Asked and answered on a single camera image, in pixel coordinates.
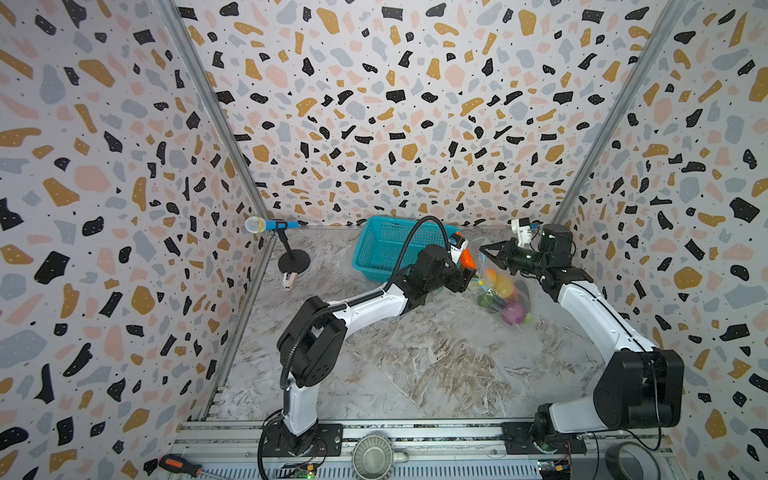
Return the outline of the yellow green toy mango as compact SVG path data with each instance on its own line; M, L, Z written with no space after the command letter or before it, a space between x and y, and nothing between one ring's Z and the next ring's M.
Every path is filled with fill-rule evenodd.
M504 272L490 271L486 278L488 288L499 298L509 300L516 295L516 287L512 278Z

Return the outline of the clear zip top bag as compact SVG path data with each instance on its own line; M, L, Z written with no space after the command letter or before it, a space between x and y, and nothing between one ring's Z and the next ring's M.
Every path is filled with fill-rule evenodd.
M490 244L486 237L469 242L469 253L477 266L470 292L477 305L505 325L514 327L532 322L532 303L527 283L495 265L480 247Z

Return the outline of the orange toy carrot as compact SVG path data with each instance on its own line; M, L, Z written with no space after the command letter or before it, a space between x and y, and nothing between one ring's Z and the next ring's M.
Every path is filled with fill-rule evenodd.
M477 266L473 260L473 257L468 249L462 251L460 255L460 263L464 269L477 270Z

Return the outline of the green toy leaf vegetable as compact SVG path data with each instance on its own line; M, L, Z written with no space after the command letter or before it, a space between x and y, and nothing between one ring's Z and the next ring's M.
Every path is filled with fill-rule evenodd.
M477 304L484 309L494 309L495 299L496 295L492 290L483 290L478 293Z

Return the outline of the purple toy onion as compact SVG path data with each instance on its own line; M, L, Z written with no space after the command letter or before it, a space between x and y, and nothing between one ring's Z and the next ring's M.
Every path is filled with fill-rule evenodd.
M521 302L509 302L501 312L502 320L511 326L525 324L528 311Z

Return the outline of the teal plastic basket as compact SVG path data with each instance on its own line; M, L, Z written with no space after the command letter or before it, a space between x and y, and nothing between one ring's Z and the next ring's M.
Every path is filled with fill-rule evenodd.
M395 217L371 217L365 223L356 245L353 268L368 280L385 283L393 272L407 235L416 223L416 220ZM439 227L427 221L414 234L400 266L413 264L418 252L430 244L443 246L443 237Z

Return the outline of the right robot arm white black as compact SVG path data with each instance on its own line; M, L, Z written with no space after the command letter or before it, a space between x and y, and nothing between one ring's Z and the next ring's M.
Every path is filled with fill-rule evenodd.
M516 227L510 239L482 245L498 268L538 282L579 323L603 357L594 391L577 400L541 405L531 435L676 426L682 413L684 362L634 329L602 296L592 277L573 265L572 232L559 224Z

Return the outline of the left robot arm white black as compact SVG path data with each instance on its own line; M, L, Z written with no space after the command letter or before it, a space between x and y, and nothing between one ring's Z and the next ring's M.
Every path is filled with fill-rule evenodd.
M303 439L316 428L319 385L333 371L347 337L424 305L436 290L467 289L474 261L462 237L449 240L458 243L425 246L413 264L370 292L338 302L313 296L303 303L277 342L285 434Z

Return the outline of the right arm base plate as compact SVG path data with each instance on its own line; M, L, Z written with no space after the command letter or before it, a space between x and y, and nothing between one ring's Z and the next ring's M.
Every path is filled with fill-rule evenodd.
M546 433L536 422L504 422L501 440L508 455L586 454L587 447L575 434Z

